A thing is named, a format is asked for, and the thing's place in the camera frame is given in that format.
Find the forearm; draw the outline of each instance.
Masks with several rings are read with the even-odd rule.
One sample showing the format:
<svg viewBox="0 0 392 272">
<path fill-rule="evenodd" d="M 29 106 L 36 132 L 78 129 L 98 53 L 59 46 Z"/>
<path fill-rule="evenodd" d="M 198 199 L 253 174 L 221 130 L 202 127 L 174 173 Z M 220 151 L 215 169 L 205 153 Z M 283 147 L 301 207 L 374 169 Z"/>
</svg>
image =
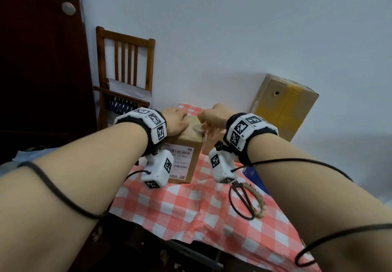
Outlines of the forearm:
<svg viewBox="0 0 392 272">
<path fill-rule="evenodd" d="M 120 123 L 34 161 L 85 210 L 106 210 L 147 146 L 144 129 Z M 29 168 L 0 182 L 0 270 L 67 270 L 97 220 L 66 206 Z"/>
<path fill-rule="evenodd" d="M 272 134 L 254 137 L 247 152 L 252 162 L 289 157 L 314 159 Z M 340 230 L 392 222 L 392 212 L 379 200 L 327 167 L 306 162 L 278 162 L 255 168 L 306 244 Z M 383 249 L 377 248 L 380 242 Z M 386 252 L 392 250 L 392 236 L 388 230 L 336 239 L 316 248 L 312 254 L 327 271 L 334 270 L 339 262 L 332 263 L 331 258 L 339 256 L 347 259 L 353 256 L 359 265 L 369 264 L 368 254 L 363 253 L 372 250 L 372 246 L 377 250 L 371 259 L 373 268 L 380 264 L 375 263 L 375 258 L 391 265 Z"/>
</svg>

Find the cardboard box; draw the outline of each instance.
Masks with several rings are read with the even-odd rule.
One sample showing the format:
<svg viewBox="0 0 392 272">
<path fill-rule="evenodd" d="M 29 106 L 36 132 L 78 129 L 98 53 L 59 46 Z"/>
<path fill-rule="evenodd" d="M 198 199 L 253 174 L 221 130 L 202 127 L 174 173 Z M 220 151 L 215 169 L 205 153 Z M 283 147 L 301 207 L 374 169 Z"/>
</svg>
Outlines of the cardboard box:
<svg viewBox="0 0 392 272">
<path fill-rule="evenodd" d="M 291 141 L 318 96 L 305 85 L 267 74 L 250 112 L 271 122 L 279 136 Z"/>
<path fill-rule="evenodd" d="M 162 146 L 174 156 L 169 183 L 190 183 L 202 150 L 203 134 L 193 129 L 200 121 L 195 116 L 186 116 L 184 120 L 190 122 L 189 126 L 178 136 L 167 137 Z"/>
<path fill-rule="evenodd" d="M 209 155 L 210 151 L 215 147 L 216 142 L 221 141 L 224 145 L 225 142 L 223 141 L 223 136 L 225 135 L 226 130 L 221 131 L 213 140 L 211 137 L 208 135 L 205 136 L 204 141 L 204 147 L 203 147 L 203 154 Z"/>
</svg>

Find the table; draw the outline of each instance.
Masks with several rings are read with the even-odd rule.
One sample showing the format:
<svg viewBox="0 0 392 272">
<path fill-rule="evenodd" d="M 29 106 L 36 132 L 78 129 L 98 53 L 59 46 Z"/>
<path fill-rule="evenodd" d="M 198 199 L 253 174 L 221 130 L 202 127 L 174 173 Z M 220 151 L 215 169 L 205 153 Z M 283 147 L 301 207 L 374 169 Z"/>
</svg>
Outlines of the table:
<svg viewBox="0 0 392 272">
<path fill-rule="evenodd" d="M 187 104 L 179 107 L 189 115 L 202 111 Z M 142 170 L 147 160 L 141 158 L 139 162 L 132 171 Z M 303 245 L 293 225 L 272 197 L 240 171 L 238 182 L 251 183 L 263 195 L 266 203 L 264 218 L 248 221 L 233 210 L 228 199 L 230 185 L 215 182 L 208 156 L 203 154 L 199 155 L 190 184 L 168 184 L 163 189 L 150 190 L 140 182 L 139 174 L 131 176 L 119 189 L 110 213 L 135 222 L 164 240 L 176 239 L 185 243 L 198 240 L 264 269 L 320 271 L 317 265 L 296 267 L 294 258 Z M 251 194 L 248 196 L 259 210 L 257 200 Z M 240 212 L 249 215 L 234 191 L 232 200 Z M 307 254 L 303 262 L 312 259 Z"/>
</svg>

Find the wristband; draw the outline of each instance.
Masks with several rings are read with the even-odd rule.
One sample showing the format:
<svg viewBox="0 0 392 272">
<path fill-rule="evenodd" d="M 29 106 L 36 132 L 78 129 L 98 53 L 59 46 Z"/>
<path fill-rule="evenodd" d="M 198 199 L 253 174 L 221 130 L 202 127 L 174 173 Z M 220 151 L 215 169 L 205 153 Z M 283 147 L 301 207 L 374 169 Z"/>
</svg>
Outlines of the wristband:
<svg viewBox="0 0 392 272">
<path fill-rule="evenodd" d="M 167 137 L 166 120 L 161 112 L 144 107 L 116 117 L 114 124 L 133 122 L 140 125 L 147 133 L 148 144 L 143 156 L 156 155 Z"/>
<path fill-rule="evenodd" d="M 249 141 L 264 133 L 278 135 L 277 128 L 262 117 L 252 113 L 238 113 L 228 119 L 223 140 L 233 153 L 238 155 L 243 165 L 250 165 L 247 153 Z"/>
</svg>

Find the person's right hand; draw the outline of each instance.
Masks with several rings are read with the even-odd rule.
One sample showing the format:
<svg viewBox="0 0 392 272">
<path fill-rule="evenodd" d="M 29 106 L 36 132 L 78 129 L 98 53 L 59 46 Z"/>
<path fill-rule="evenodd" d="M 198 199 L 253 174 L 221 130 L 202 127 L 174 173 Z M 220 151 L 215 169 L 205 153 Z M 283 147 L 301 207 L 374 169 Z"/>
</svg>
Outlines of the person's right hand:
<svg viewBox="0 0 392 272">
<path fill-rule="evenodd" d="M 206 109 L 197 115 L 203 124 L 202 129 L 208 131 L 211 128 L 226 129 L 228 119 L 236 114 L 224 104 L 215 104 L 212 109 Z"/>
</svg>

